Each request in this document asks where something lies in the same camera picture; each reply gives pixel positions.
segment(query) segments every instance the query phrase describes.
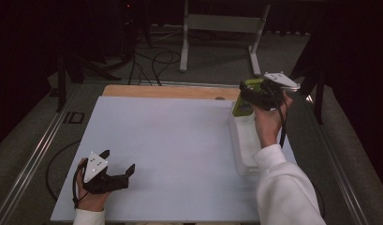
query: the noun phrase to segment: white metal stand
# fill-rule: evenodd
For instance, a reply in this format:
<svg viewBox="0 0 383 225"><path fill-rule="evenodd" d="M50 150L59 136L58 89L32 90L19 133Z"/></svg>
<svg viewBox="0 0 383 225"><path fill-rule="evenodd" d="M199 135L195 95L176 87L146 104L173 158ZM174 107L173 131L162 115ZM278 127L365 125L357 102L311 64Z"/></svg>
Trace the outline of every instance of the white metal stand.
<svg viewBox="0 0 383 225"><path fill-rule="evenodd" d="M258 58L256 51L258 43L260 42L261 34L267 19L268 12L271 5L264 7L263 13L260 18L246 18L246 17L231 17L231 16L214 16L214 15L200 15L188 14L188 0L184 2L184 36L182 57L180 61L180 71L187 71L188 61L188 30L214 30L214 31L229 31L229 32L243 32L243 33L256 33L256 39L253 46L249 46L250 61L255 76L261 74L258 65Z"/></svg>

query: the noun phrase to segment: white sleeve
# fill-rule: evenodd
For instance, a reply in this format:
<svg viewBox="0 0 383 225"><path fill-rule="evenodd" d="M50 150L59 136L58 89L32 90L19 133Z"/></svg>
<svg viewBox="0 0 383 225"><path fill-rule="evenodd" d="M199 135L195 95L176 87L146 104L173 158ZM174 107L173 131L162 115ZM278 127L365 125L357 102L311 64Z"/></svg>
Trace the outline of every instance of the white sleeve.
<svg viewBox="0 0 383 225"><path fill-rule="evenodd" d="M254 158L261 171L256 193L261 225L325 224L310 180L285 159L279 144L261 149Z"/></svg>
<svg viewBox="0 0 383 225"><path fill-rule="evenodd" d="M104 225L105 211L91 212L82 209L75 210L73 225Z"/></svg>

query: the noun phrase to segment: black cable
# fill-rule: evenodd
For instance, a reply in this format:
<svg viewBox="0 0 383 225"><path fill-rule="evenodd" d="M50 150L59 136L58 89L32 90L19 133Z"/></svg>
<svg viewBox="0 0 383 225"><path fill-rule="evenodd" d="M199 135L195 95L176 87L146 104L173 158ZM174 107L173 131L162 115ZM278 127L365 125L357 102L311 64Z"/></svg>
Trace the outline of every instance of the black cable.
<svg viewBox="0 0 383 225"><path fill-rule="evenodd" d="M267 89L267 91L270 93L270 95L273 98L275 98L275 94L273 93L273 90L271 89L271 87L269 85L266 85L264 82L262 82L261 84L264 85L265 88ZM281 131L281 138L279 140L279 144L281 145L281 147L284 147L285 137L287 135L287 128L286 128L286 126L287 126L287 111L286 111L286 115L284 117L284 114L282 113L282 110L281 110L281 106L276 101L275 101L275 106L276 106L276 109L278 110L279 117L281 118L281 123L282 123L282 131Z"/></svg>
<svg viewBox="0 0 383 225"><path fill-rule="evenodd" d="M81 165L79 165L77 167L77 170L75 171L74 173L74 176L72 178L72 202L74 202L74 208L78 208L78 203L86 197L86 195L89 193L86 192L86 194L84 194L80 199L78 199L77 197L77 188L76 188L76 185L77 185L77 176L78 176L78 173L85 167L86 165L86 162L87 160L85 160Z"/></svg>
<svg viewBox="0 0 383 225"><path fill-rule="evenodd" d="M60 149L54 156L53 158L51 159L51 161L48 163L48 168L46 169L45 171L45 184L46 184L46 187L49 191L49 193L51 194L51 196L53 197L53 199L55 201L57 201L57 197L54 195L54 192L52 191L52 188L51 188L51 185L49 184L49 171L51 169L51 165L52 163L54 162L54 160L57 158L57 156L59 156L61 153L63 153L65 150L67 150L67 148L71 147L72 145L76 144L76 143L79 143L81 140L77 140L75 142L72 142L70 144L68 144L67 146L65 146L64 148Z"/></svg>
<svg viewBox="0 0 383 225"><path fill-rule="evenodd" d="M153 73L154 73L156 82L158 83L159 86L162 86L162 83L161 83L161 81L160 81L160 79L159 79L159 76L160 76L160 75L162 74L162 72L163 72L165 69L167 69L171 64L180 62L181 57L180 57L180 54L179 54L179 53L174 52L174 51L171 51L171 50L169 50L169 49L167 49L167 48L162 48L162 47L156 48L156 47L155 47L155 48L153 48L153 49L163 49L163 50L165 50L165 51L156 54L156 55L154 56L154 58L151 58L151 57L149 57L149 56L147 56L147 55L144 55L144 54L142 54L142 53L139 53L139 52L135 52L135 53L138 54L138 55L140 55L140 56L142 56L142 57L144 57L144 58L147 58L147 59L152 60L151 68L152 68L152 70L153 70ZM162 54L164 54L164 53L170 53L170 60L169 60L168 62L162 62L162 61L159 61L159 60L156 59L158 56L160 56L160 55L162 55ZM178 58L177 58L176 60L173 60L173 59L174 59L174 54L178 55ZM155 70L155 64L156 64L156 63L164 64L165 66L164 66L164 68L162 68L159 72L156 72L156 70ZM143 74L143 76L148 80L148 78L147 78L147 76L145 75L145 73L142 72L142 74Z"/></svg>
<svg viewBox="0 0 383 225"><path fill-rule="evenodd" d="M171 51L171 50L166 49L166 48L155 48L155 49L164 49L164 50L166 50L166 51L168 51L168 52L174 53L174 54L176 54L176 55L179 56L179 58L178 58L177 60L170 61L170 62L162 62L162 61L159 61L159 60L156 60L156 59L155 59L156 63L160 63L160 64L175 64L175 63L180 62L181 57L180 57L180 54L179 54L178 52L174 52L174 51ZM154 58L151 58L151 57L149 57L149 56L147 56L147 55L145 55L145 54L142 54L142 53L140 53L140 52L136 52L136 54L138 54L138 55L140 55L140 56L142 56L142 57L144 57L144 58L146 58L146 59L154 60Z"/></svg>
<svg viewBox="0 0 383 225"><path fill-rule="evenodd" d="M148 79L147 75L144 73L142 65L139 64L139 63L136 63L136 65L138 66L138 68L139 68L139 70L140 70L140 73L139 73L139 84L141 83L141 77L140 77L140 74L142 74L142 75L145 77L145 79L147 79L147 82L148 82L150 85L153 85L153 84L151 83L150 79Z"/></svg>

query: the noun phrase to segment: white board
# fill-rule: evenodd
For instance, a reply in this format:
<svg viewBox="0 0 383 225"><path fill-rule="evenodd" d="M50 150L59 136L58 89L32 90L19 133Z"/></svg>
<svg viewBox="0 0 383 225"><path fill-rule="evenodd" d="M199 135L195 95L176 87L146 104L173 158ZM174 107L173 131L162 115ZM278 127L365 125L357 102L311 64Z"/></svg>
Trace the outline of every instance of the white board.
<svg viewBox="0 0 383 225"><path fill-rule="evenodd" d="M51 220L71 221L81 158L110 149L108 175L136 163L128 189L106 202L106 220L256 222L256 176L239 176L229 131L231 101L100 97ZM295 162L286 138L284 152Z"/></svg>

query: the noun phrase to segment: human hand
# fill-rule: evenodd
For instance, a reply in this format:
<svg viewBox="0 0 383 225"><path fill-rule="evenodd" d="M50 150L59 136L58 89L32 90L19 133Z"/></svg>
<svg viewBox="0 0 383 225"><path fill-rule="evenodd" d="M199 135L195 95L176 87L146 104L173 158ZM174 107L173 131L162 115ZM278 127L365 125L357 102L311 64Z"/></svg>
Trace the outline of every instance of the human hand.
<svg viewBox="0 0 383 225"><path fill-rule="evenodd" d="M87 158L83 158L79 166L85 161ZM104 209L104 203L110 196L110 192L104 194L92 194L88 193L82 187L82 170L80 170L77 174L77 186L78 186L78 198L80 201L78 202L78 208L82 210L92 211L92 212L101 212Z"/></svg>
<svg viewBox="0 0 383 225"><path fill-rule="evenodd" d="M293 100L284 92L284 101L280 106L281 112L286 120L287 108L290 107ZM258 138L260 139L261 148L277 143L278 132L281 129L282 121L278 110L265 111L258 106L252 104L255 111L255 124Z"/></svg>

